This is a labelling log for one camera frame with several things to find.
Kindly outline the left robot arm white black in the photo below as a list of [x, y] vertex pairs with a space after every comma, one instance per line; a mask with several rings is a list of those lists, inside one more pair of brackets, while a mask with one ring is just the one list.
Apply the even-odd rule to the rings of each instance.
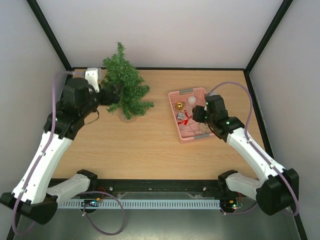
[[64, 152], [85, 125], [85, 118], [97, 112], [100, 105], [118, 103], [121, 90], [120, 83], [101, 86], [81, 77], [69, 79], [61, 99], [53, 101], [52, 113], [47, 117], [41, 142], [27, 172], [12, 192], [1, 195], [1, 204], [44, 225], [62, 203], [95, 190], [98, 176], [85, 169], [53, 187], [49, 183]]

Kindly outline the pink plastic basket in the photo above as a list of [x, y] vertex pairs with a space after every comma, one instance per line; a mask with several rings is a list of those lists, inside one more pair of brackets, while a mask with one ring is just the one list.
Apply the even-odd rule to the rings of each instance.
[[193, 120], [193, 107], [204, 107], [206, 90], [203, 87], [171, 91], [168, 98], [174, 123], [182, 144], [209, 139], [214, 136], [208, 126]]

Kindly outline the silver gift box ornament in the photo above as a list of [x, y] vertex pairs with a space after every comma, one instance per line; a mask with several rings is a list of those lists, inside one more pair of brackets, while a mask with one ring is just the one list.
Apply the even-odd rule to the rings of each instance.
[[177, 119], [179, 120], [179, 121], [183, 121], [184, 119], [185, 119], [185, 117], [186, 117], [186, 115], [185, 115], [185, 113], [184, 112], [179, 112], [178, 114], [177, 114]]

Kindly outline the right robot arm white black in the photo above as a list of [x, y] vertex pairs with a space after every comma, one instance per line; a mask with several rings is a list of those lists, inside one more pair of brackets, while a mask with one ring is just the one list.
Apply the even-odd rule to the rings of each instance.
[[219, 94], [205, 95], [205, 106], [196, 105], [193, 120], [204, 123], [213, 134], [233, 147], [253, 169], [253, 179], [230, 170], [219, 176], [218, 191], [229, 196], [233, 192], [254, 200], [267, 215], [294, 207], [299, 211], [299, 176], [294, 169], [285, 169], [268, 155], [250, 136], [248, 126], [237, 117], [229, 116]]

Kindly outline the small green christmas tree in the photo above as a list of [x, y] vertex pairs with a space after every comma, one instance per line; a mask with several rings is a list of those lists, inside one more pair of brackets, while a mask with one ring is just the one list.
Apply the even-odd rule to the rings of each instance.
[[155, 105], [143, 99], [150, 92], [150, 86], [145, 84], [139, 71], [126, 59], [125, 49], [121, 42], [117, 42], [116, 52], [103, 60], [106, 75], [101, 86], [106, 88], [110, 83], [121, 85], [119, 102], [112, 103], [107, 111], [112, 114], [120, 110], [124, 119], [129, 121], [144, 116]]

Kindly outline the clear string lights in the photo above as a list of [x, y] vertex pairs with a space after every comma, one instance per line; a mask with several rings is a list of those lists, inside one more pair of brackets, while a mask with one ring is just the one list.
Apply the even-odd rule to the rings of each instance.
[[192, 110], [184, 109], [182, 111], [185, 114], [185, 119], [189, 119], [187, 125], [177, 124], [178, 130], [180, 131], [181, 135], [193, 135], [193, 136], [200, 136], [209, 133], [209, 128], [204, 123], [195, 122], [193, 120]]

